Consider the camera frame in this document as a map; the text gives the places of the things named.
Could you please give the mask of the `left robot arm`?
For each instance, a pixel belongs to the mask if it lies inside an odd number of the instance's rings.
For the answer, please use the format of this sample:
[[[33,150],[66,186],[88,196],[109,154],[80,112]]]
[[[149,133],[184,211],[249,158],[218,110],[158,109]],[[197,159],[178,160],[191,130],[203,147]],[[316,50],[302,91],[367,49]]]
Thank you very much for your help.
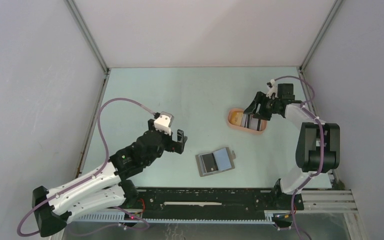
[[[142,136],[111,155],[94,171],[59,187],[35,188],[32,208],[39,235],[54,235],[75,219],[97,210],[136,206],[138,191],[130,178],[141,173],[164,152],[183,153],[188,139],[184,131],[177,131],[177,140],[173,140],[172,135],[169,126],[150,119],[148,130]]]

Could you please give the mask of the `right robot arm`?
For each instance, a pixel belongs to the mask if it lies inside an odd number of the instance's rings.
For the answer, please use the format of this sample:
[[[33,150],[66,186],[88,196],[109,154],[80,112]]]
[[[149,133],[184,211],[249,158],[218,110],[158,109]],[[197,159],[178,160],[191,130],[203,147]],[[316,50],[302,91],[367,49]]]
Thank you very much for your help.
[[[251,119],[264,121],[280,115],[299,129],[296,166],[279,180],[279,190],[270,196],[275,208],[284,209],[290,204],[291,196],[299,194],[311,179],[339,166],[340,127],[311,113],[301,100],[295,98],[292,83],[275,85],[270,82],[268,87],[268,93],[256,93],[243,113]]]

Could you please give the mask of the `grey card holder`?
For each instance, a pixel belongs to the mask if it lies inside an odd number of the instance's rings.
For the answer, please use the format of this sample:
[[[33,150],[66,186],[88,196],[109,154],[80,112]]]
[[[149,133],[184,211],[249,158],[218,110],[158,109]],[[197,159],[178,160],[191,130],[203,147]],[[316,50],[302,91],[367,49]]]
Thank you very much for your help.
[[[236,153],[229,147],[200,153],[195,156],[200,177],[220,174],[235,169]]]

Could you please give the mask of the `black credit card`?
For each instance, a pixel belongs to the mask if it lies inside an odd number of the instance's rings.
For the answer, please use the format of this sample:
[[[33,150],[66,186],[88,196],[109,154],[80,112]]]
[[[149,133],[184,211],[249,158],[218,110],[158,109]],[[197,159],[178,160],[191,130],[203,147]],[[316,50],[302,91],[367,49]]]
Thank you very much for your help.
[[[201,162],[203,166],[203,171],[207,173],[212,173],[218,171],[218,165],[216,162],[216,158],[213,153],[206,153],[201,155]]]

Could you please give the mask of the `white credit card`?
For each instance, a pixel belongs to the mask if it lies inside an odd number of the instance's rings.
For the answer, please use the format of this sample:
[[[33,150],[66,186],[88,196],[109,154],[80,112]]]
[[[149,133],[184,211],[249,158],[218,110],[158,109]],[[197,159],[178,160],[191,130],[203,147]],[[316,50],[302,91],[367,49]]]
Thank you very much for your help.
[[[247,129],[251,129],[254,131],[261,131],[262,130],[262,120],[253,118],[252,115],[247,114],[245,116],[245,122],[244,122],[244,127]]]

